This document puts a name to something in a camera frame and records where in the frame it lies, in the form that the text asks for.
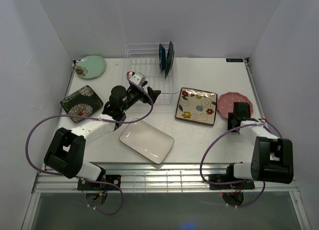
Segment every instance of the round green plate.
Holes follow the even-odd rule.
[[[86,56],[75,66],[75,72],[85,79],[98,77],[105,71],[105,69],[105,59],[97,55]]]

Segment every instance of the dark blue plate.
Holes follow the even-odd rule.
[[[174,45],[170,41],[169,42],[168,52],[167,52],[167,58],[166,58],[165,79],[168,76],[168,73],[170,72],[170,70],[171,70],[171,68],[173,66],[174,54],[175,54]]]
[[[160,70],[166,69],[166,52],[162,44],[159,44],[159,67]]]

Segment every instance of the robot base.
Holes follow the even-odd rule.
[[[115,184],[119,188],[121,187],[121,175],[105,175],[102,177],[102,179],[100,181]],[[118,190],[115,187],[108,186],[105,184],[100,185],[100,184],[90,183],[87,181],[85,181],[85,183],[82,183],[81,179],[79,179],[77,190],[79,190],[79,191],[103,191],[107,188],[110,188],[109,189],[110,191],[112,191],[112,190],[117,191]]]
[[[208,175],[208,180],[210,182],[215,182],[215,183],[226,183],[226,182],[232,182],[232,181],[237,181],[240,179],[237,179],[235,177],[230,177],[227,174],[209,174]],[[209,189],[211,190],[236,190],[238,185],[234,185],[231,187],[230,185],[209,185]],[[255,184],[254,182],[249,182],[249,183],[244,183],[243,190],[247,189],[255,189]]]

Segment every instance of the wire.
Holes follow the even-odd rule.
[[[271,127],[273,127],[273,129],[278,133],[279,137],[280,137],[281,139],[283,139],[282,134],[279,132],[279,130],[278,130],[272,123],[270,123],[270,122],[268,121],[268,119],[263,118],[263,120],[265,120],[265,122],[266,122],[267,124],[269,124]]]
[[[32,134],[34,133],[35,129],[36,129],[37,127],[39,127],[39,125],[41,125],[42,123],[44,123],[44,122],[46,122],[46,121],[48,121],[48,120],[50,120],[50,119],[59,118],[59,117],[75,117],[75,118],[90,119],[90,120],[95,120],[95,121],[101,121],[101,120],[102,120],[102,121],[104,121],[104,122],[117,123],[117,124],[133,124],[133,123],[139,122],[139,121],[141,121],[142,119],[145,119],[146,117],[148,117],[148,116],[151,114],[151,112],[152,112],[152,110],[153,110],[153,107],[154,107],[154,103],[153,103],[152,98],[149,96],[149,94],[148,94],[142,87],[140,87],[140,86],[136,85],[135,83],[133,83],[133,82],[129,79],[128,75],[126,76],[126,78],[127,78],[128,82],[129,82],[131,85],[135,86],[137,89],[139,89],[140,91],[142,91],[143,94],[150,100],[151,108],[150,108],[149,112],[148,112],[146,115],[144,115],[143,117],[141,117],[141,118],[139,118],[139,119],[136,119],[136,120],[133,120],[133,121],[127,121],[127,122],[125,122],[125,121],[116,121],[116,120],[109,120],[109,119],[99,119],[99,118],[94,118],[94,117],[85,117],[85,116],[78,116],[78,115],[70,115],[70,114],[58,114],[58,115],[53,115],[53,116],[47,117],[47,118],[41,120],[40,122],[38,122],[38,123],[31,129],[31,131],[30,131],[30,133],[28,134],[28,137],[27,137],[27,139],[26,139],[26,142],[25,142],[25,156],[26,156],[26,160],[27,160],[28,163],[31,165],[31,167],[33,167],[35,170],[37,170],[37,171],[39,171],[39,172],[41,172],[41,173],[51,174],[51,175],[61,175],[60,173],[54,173],[54,172],[46,171],[46,170],[43,170],[43,169],[37,167],[36,165],[33,164],[33,162],[32,162],[31,159],[30,159],[30,156],[29,156],[29,143],[30,143],[30,139],[31,139]],[[115,188],[116,188],[117,190],[119,190],[120,193],[121,193],[121,199],[122,199],[121,205],[119,206],[119,208],[118,208],[115,212],[113,212],[113,213],[108,213],[108,212],[106,212],[106,211],[104,211],[104,210],[101,210],[101,209],[99,209],[99,208],[96,208],[97,210],[99,210],[100,212],[102,212],[102,213],[104,213],[104,214],[106,214],[106,215],[109,215],[109,216],[112,216],[112,215],[118,213],[118,212],[121,210],[121,208],[122,208],[122,206],[123,206],[123,204],[124,204],[124,195],[123,195],[123,192],[122,192],[121,188],[119,188],[117,185],[111,184],[111,183],[106,183],[106,182],[101,182],[101,181],[93,181],[93,180],[89,180],[89,179],[84,179],[84,180],[87,181],[87,182],[90,182],[90,183],[104,184],[104,185],[108,185],[108,186],[115,187]]]
[[[208,184],[212,184],[212,185],[230,185],[230,184],[241,184],[241,183],[244,183],[246,182],[245,180],[238,180],[238,181],[232,181],[232,182],[225,182],[225,183],[218,183],[218,182],[211,182],[211,181],[208,181],[205,179],[204,175],[203,175],[203,164],[204,164],[204,160],[208,154],[208,152],[210,151],[210,149],[222,138],[224,137],[225,135],[233,132],[233,131],[236,131],[236,130],[239,130],[239,129],[242,129],[242,128],[246,128],[246,127],[251,127],[251,126],[257,126],[258,124],[246,124],[246,125],[243,125],[243,126],[238,126],[238,127],[235,127],[235,128],[232,128],[228,131],[226,131],[225,133],[221,134],[217,139],[214,140],[214,142],[211,143],[211,145],[209,145],[209,147],[207,148],[207,150],[205,151],[204,155],[203,155],[203,158],[201,159],[200,161],[200,165],[199,165],[199,173],[200,173],[200,176],[201,178],[207,182]]]
[[[33,164],[33,162],[31,161],[30,159],[30,156],[29,156],[29,142],[30,142],[30,139],[31,139],[31,136],[32,134],[34,133],[35,129],[37,127],[39,127],[39,125],[41,125],[42,123],[50,120],[50,119],[54,119],[54,118],[59,118],[59,117],[75,117],[75,118],[82,118],[82,119],[90,119],[90,120],[95,120],[95,121],[104,121],[104,122],[110,122],[110,123],[117,123],[117,124],[133,124],[133,123],[136,123],[136,122],[139,122],[143,119],[145,119],[146,117],[148,117],[152,110],[153,110],[153,107],[154,107],[154,103],[153,103],[153,100],[152,98],[149,96],[149,94],[147,94],[147,92],[140,86],[136,85],[135,83],[133,83],[127,76],[127,80],[130,84],[134,85],[135,87],[137,87],[140,91],[143,92],[143,94],[145,94],[145,96],[150,100],[150,103],[151,103],[151,108],[149,110],[149,112],[144,115],[142,118],[139,118],[139,119],[136,119],[136,120],[133,120],[133,121],[116,121],[116,120],[109,120],[109,119],[99,119],[99,118],[94,118],[94,117],[85,117],[85,116],[78,116],[78,115],[70,115],[70,114],[58,114],[58,115],[52,115],[50,117],[47,117],[43,120],[41,120],[40,122],[38,122],[32,129],[31,131],[29,132],[28,134],[28,137],[26,139],[26,143],[25,143],[25,156],[26,156],[26,160],[28,161],[28,163],[31,165],[31,167],[33,167],[34,169],[36,169],[37,171],[39,172],[42,172],[42,173],[45,173],[45,174],[51,174],[51,175],[61,175],[60,173],[54,173],[54,172],[50,172],[50,171],[46,171],[46,170],[43,170],[39,167],[37,167],[36,165]]]
[[[102,194],[106,193],[108,190],[110,190],[110,187],[108,187],[107,189],[105,189]]]
[[[83,206],[88,206],[88,207],[91,207],[91,208],[93,208],[94,210],[97,210],[97,211],[99,211],[99,212],[101,212],[101,213],[103,213],[103,214],[105,214],[105,215],[108,215],[108,216],[112,216],[112,215],[114,215],[114,214],[116,214],[116,213],[118,213],[118,211],[116,211],[116,213],[108,213],[107,211],[105,211],[105,210],[103,210],[103,209],[101,209],[101,208],[98,208],[98,207],[96,207],[96,206],[94,206],[94,205],[91,205],[91,204],[84,204],[84,203],[80,203],[80,202],[78,202],[78,201],[73,201],[75,204],[78,204],[78,205],[83,205]]]
[[[264,185],[263,185],[263,188],[262,190],[260,191],[260,193],[257,195],[257,197],[255,197],[252,201],[246,203],[246,204],[242,204],[242,205],[232,205],[232,204],[229,204],[229,206],[233,207],[233,208],[243,208],[243,207],[247,207],[249,205],[252,205],[255,201],[258,200],[258,198],[260,198],[260,196],[264,193],[264,190],[265,190],[265,187],[266,187],[266,183],[265,181],[263,181]]]
[[[272,126],[272,127],[274,128],[274,130],[277,131],[277,133],[278,133],[278,135],[280,136],[280,138],[283,138],[282,134],[279,132],[279,130],[278,130],[274,125],[272,125],[271,123],[269,123],[269,121],[268,121],[267,119],[263,119],[263,120],[265,120],[270,126]],[[235,128],[233,128],[233,129],[230,129],[230,130],[226,131],[225,133],[223,133],[222,135],[220,135],[217,139],[214,140],[214,142],[211,143],[211,145],[209,145],[209,147],[207,148],[207,150],[205,151],[205,153],[204,153],[204,155],[203,155],[203,158],[202,158],[202,160],[201,160],[201,162],[200,162],[200,166],[199,166],[200,176],[201,176],[201,178],[202,178],[205,182],[207,182],[207,183],[209,183],[209,184],[212,184],[212,185],[220,185],[220,186],[221,186],[221,185],[230,185],[230,184],[239,184],[239,183],[244,183],[244,182],[246,182],[246,180],[239,180],[239,181],[226,182],[226,183],[211,182],[211,181],[208,181],[208,180],[205,179],[205,177],[204,177],[204,175],[203,175],[203,172],[202,172],[202,168],[203,168],[204,160],[205,160],[205,158],[206,158],[208,152],[210,151],[210,149],[211,149],[222,137],[224,137],[225,135],[227,135],[227,134],[229,134],[229,133],[231,133],[231,132],[233,132],[233,131],[236,131],[236,130],[239,130],[239,129],[242,129],[242,128],[245,128],[245,127],[250,127],[250,126],[257,126],[257,124],[246,124],[246,125],[243,125],[243,126],[239,126],[239,127],[235,127]],[[236,208],[236,207],[237,207],[237,208],[243,208],[243,207],[247,207],[247,206],[253,204],[258,198],[260,198],[260,196],[263,194],[263,192],[264,192],[264,190],[265,190],[266,183],[265,183],[265,181],[263,181],[263,183],[264,183],[264,185],[263,185],[263,188],[262,188],[261,192],[257,195],[257,197],[256,197],[254,200],[252,200],[252,201],[250,201],[250,202],[248,202],[248,203],[246,203],[246,204],[240,205],[240,206],[235,206],[235,205],[230,205],[230,206],[231,206],[231,207],[234,207],[234,208]]]
[[[243,190],[244,188],[244,183],[242,183],[235,192],[233,192],[232,194],[239,194],[241,193],[241,191]]]

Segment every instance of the cable tie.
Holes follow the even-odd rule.
[[[99,121],[101,121],[103,124],[105,124],[105,122],[102,120],[101,116],[99,116]]]

